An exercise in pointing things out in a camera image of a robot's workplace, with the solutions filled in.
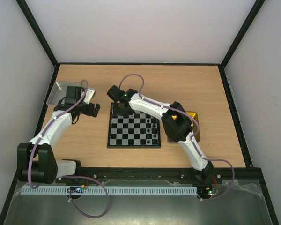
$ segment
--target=tabletop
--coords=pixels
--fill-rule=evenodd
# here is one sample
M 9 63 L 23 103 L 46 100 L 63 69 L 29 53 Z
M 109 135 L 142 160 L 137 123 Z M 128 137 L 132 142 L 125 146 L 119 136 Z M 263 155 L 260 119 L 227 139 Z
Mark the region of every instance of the tabletop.
M 179 102 L 186 111 L 197 112 L 200 124 L 199 145 L 208 158 L 226 159 L 234 167 L 245 167 L 237 134 L 217 66 L 171 65 L 61 65 L 56 81 L 88 80 L 96 89 L 92 103 L 101 109 L 96 118 L 82 115 L 55 146 L 56 160 L 78 159 L 83 167 L 191 167 L 182 147 L 167 143 L 161 126 L 161 148 L 108 149 L 107 136 L 111 99 L 106 95 L 113 85 L 131 73 L 144 77 L 142 94 L 164 103 Z M 139 77 L 128 77 L 121 89 L 138 90 Z M 49 106 L 44 125 L 53 112 Z M 229 167 L 214 162 L 215 167 Z

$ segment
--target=white wall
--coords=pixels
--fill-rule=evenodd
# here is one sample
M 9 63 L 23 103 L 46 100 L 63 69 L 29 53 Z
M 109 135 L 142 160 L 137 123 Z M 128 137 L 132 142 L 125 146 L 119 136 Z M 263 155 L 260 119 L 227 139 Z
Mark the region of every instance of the white wall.
M 226 73 L 281 224 L 281 0 L 265 1 Z
M 15 0 L 0 0 L 0 213 L 16 148 L 33 136 L 53 66 Z
M 221 63 L 255 0 L 26 0 L 58 62 Z

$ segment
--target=checkered board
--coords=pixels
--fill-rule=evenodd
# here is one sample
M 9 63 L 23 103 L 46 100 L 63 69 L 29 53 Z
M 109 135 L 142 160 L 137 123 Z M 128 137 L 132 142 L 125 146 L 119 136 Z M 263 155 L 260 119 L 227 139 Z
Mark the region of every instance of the checkered board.
M 129 117 L 113 115 L 112 103 L 107 147 L 160 148 L 159 120 L 140 111 Z

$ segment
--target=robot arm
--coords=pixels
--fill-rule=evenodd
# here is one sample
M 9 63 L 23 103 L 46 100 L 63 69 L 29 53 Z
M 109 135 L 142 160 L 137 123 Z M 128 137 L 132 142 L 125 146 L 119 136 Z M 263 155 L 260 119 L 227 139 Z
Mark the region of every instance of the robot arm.
M 32 182 L 51 184 L 56 178 L 75 173 L 78 161 L 62 160 L 56 162 L 53 149 L 63 132 L 71 124 L 75 124 L 73 121 L 77 118 L 77 122 L 81 114 L 93 117 L 98 114 L 100 105 L 90 103 L 91 98 L 96 94 L 96 90 L 92 88 L 85 90 L 83 101 L 73 107 L 81 98 L 81 91 L 82 87 L 68 86 L 66 96 L 54 108 L 53 115 L 44 128 L 29 143 L 19 144 L 17 148 L 17 173 L 20 181 L 28 180 L 31 150 L 36 144 L 34 157 L 38 154 L 38 161 L 32 162 Z
M 191 120 L 181 113 L 168 109 L 169 107 L 176 108 L 185 112 L 180 103 L 174 102 L 170 105 L 158 102 L 140 96 L 138 92 L 133 89 L 124 92 L 115 85 L 109 89 L 107 95 L 115 102 L 114 107 L 116 107 L 119 114 L 131 115 L 134 110 L 139 110 L 161 120 L 166 135 L 170 139 L 178 142 L 184 149 L 193 169 L 196 171 L 196 177 L 199 180 L 205 180 L 208 174 L 211 173 L 213 168 L 212 163 L 202 158 L 207 157 L 202 152 L 195 138 L 192 137 L 191 139 L 191 136 L 193 136 Z M 194 145 L 197 147 L 201 156 L 198 154 Z

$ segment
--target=gray floor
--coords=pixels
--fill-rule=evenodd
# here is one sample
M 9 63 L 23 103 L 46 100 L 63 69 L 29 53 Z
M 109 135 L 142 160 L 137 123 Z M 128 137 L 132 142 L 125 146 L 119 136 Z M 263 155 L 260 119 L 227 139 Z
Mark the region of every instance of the gray floor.
M 78 213 L 66 196 L 14 195 L 6 225 L 269 225 L 271 220 L 259 184 L 241 181 L 219 200 L 200 202 L 195 196 L 111 196 L 110 211 L 98 219 Z M 107 186 L 166 186 L 166 181 L 110 181 Z M 91 215 L 103 212 L 106 196 L 76 200 Z

